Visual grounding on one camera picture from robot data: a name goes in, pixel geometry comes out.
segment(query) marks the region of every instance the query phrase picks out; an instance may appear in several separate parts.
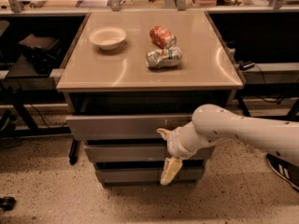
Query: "drawer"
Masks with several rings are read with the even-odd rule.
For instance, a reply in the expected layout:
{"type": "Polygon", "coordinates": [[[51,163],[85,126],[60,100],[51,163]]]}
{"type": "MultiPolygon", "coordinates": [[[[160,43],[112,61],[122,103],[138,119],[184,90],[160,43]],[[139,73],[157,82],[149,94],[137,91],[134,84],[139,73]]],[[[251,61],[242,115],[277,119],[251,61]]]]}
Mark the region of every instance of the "drawer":
{"type": "Polygon", "coordinates": [[[187,124],[192,114],[67,116],[77,140],[161,138],[158,128],[173,130],[187,124]]]}
{"type": "MultiPolygon", "coordinates": [[[[95,174],[102,184],[134,184],[159,182],[163,168],[163,161],[132,161],[96,163],[95,174]]],[[[174,181],[195,181],[202,178],[205,167],[202,161],[188,161],[178,172],[174,181]]]]}
{"type": "Polygon", "coordinates": [[[71,92],[80,115],[186,114],[203,104],[225,106],[231,91],[97,91],[71,92]]]}
{"type": "MultiPolygon", "coordinates": [[[[90,141],[84,148],[90,162],[164,161],[169,157],[163,139],[90,141]]],[[[192,160],[207,160],[212,152],[213,147],[203,148],[192,160]]]]}

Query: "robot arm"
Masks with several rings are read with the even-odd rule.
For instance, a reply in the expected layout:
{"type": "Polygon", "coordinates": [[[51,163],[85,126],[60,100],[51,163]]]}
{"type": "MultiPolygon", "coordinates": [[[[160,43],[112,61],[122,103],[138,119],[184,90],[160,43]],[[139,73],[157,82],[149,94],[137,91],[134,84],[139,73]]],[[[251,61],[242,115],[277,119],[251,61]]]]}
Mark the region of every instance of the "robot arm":
{"type": "Polygon", "coordinates": [[[173,131],[158,129],[171,159],[165,160],[161,184],[169,184],[182,166],[182,160],[204,147],[214,147],[233,138],[262,149],[299,166],[299,123],[238,116],[216,105],[201,105],[192,121],[173,131]]]}

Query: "red soda can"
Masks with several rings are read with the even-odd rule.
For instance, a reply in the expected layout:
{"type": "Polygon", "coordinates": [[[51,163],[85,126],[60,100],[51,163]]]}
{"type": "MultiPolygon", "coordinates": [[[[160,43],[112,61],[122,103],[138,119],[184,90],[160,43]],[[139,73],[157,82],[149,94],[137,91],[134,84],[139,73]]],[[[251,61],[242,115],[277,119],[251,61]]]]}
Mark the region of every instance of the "red soda can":
{"type": "Polygon", "coordinates": [[[163,26],[154,26],[151,28],[149,36],[162,49],[169,49],[177,44],[177,38],[163,26]]]}

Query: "countertop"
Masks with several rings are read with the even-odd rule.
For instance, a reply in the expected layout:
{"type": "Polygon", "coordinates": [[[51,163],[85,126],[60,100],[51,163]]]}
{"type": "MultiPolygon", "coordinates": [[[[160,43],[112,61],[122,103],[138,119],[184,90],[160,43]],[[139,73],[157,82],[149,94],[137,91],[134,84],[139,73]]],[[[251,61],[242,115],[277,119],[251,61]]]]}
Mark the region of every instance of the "countertop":
{"type": "Polygon", "coordinates": [[[243,83],[211,27],[204,10],[172,9],[93,12],[57,85],[59,91],[191,91],[236,90],[243,83]],[[177,37],[182,60],[176,68],[150,70],[146,52],[157,49],[150,39],[154,25],[177,37]],[[89,42],[91,31],[117,26],[126,41],[113,51],[89,42]]]}

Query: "floor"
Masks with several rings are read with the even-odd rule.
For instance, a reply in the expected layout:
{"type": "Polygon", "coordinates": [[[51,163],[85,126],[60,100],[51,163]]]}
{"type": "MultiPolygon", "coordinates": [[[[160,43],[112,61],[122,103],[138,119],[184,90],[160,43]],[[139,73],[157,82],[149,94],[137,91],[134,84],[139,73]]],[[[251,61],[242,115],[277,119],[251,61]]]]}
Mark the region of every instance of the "floor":
{"type": "MultiPolygon", "coordinates": [[[[64,120],[57,110],[50,117],[64,120]]],[[[17,200],[1,224],[297,222],[299,194],[270,170],[265,153],[234,140],[215,148],[195,187],[109,189],[82,145],[69,164],[70,135],[0,142],[0,197],[17,200]]]]}

